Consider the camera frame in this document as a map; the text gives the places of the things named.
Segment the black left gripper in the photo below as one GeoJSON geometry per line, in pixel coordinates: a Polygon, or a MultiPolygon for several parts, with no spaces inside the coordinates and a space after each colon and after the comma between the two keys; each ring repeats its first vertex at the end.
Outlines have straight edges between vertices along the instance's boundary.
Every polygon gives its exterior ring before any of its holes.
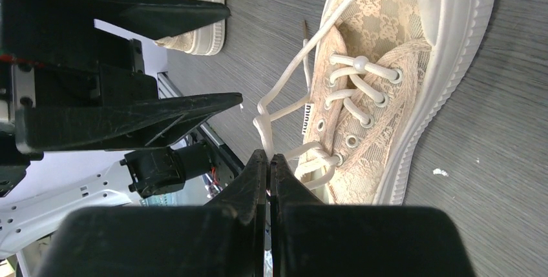
{"type": "MultiPolygon", "coordinates": [[[[179,0],[33,1],[73,7],[153,41],[178,34],[186,5],[179,0]]],[[[43,152],[168,147],[243,101],[239,92],[158,99],[155,79],[144,73],[141,41],[101,37],[98,42],[96,73],[37,65],[31,76],[24,71],[23,81],[32,88],[26,96],[15,95],[12,58],[1,56],[1,197],[16,188],[43,152]],[[48,107],[20,108],[15,121],[16,105],[38,100],[48,107]]]]}

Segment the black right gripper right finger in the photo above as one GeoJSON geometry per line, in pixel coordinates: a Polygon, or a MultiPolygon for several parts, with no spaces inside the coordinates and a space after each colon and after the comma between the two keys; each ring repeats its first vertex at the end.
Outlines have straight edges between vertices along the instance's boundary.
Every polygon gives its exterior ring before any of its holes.
{"type": "Polygon", "coordinates": [[[474,276],[442,210],[325,204],[281,154],[269,182],[275,276],[474,276]]]}

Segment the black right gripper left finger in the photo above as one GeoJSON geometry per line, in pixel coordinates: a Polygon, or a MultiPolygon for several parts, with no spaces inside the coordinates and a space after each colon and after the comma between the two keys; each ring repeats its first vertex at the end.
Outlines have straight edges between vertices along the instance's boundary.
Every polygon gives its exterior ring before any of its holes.
{"type": "Polygon", "coordinates": [[[39,276],[262,276],[268,157],[202,206],[85,207],[70,213],[39,276]]]}

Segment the beige lace sneaker with laces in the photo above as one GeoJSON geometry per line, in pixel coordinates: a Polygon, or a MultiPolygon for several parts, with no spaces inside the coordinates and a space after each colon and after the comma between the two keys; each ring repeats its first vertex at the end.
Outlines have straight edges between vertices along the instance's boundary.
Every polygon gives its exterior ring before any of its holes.
{"type": "Polygon", "coordinates": [[[426,127],[478,51],[494,0],[326,0],[259,101],[254,126],[268,156],[271,124],[305,110],[296,178],[329,204],[399,205],[426,127]]]}

